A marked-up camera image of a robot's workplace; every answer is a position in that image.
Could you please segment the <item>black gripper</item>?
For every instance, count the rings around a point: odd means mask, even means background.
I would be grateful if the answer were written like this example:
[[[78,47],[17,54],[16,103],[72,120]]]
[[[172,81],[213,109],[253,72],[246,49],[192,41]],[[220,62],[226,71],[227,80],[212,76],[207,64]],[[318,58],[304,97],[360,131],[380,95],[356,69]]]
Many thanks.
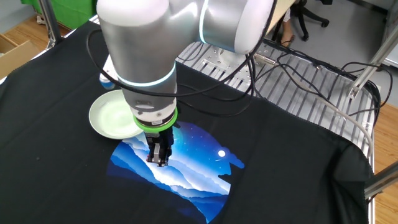
[[[180,125],[177,123],[169,123],[158,127],[144,128],[144,134],[149,148],[147,162],[153,162],[157,164],[158,167],[168,166],[169,157],[172,155],[171,145],[174,144],[173,128],[179,129]]]

